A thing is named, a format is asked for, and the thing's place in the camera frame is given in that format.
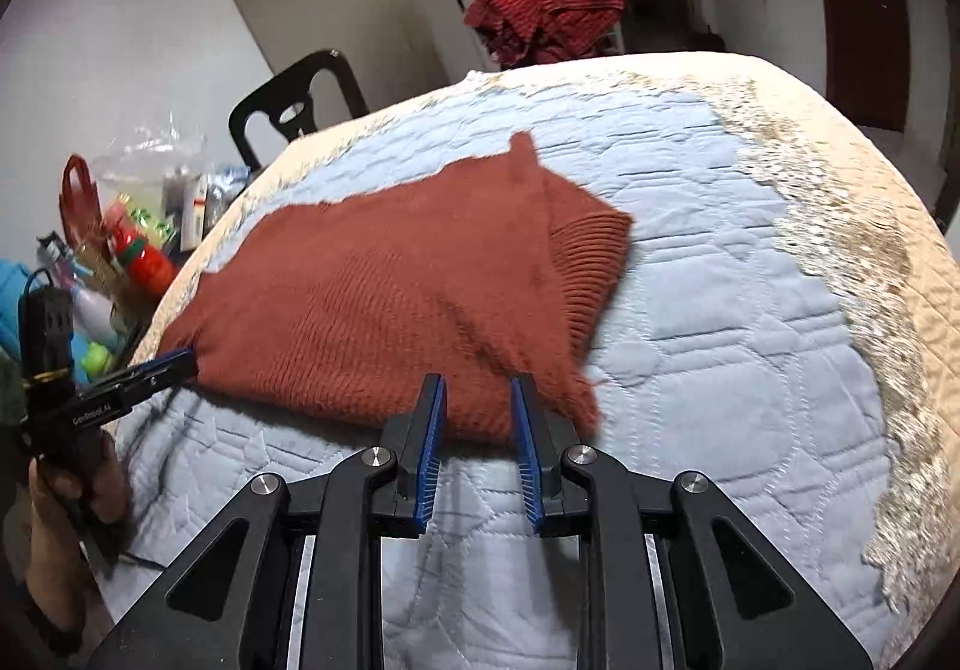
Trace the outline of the person's left hand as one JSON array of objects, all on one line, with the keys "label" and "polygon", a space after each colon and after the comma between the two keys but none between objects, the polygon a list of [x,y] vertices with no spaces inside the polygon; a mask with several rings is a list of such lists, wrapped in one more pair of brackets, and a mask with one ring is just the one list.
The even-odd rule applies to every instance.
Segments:
[{"label": "person's left hand", "polygon": [[128,483],[114,438],[101,431],[98,441],[103,458],[86,483],[47,460],[34,459],[29,466],[31,555],[26,590],[53,628],[64,633],[80,633],[85,626],[85,558],[70,509],[86,504],[103,524],[127,516]]}]

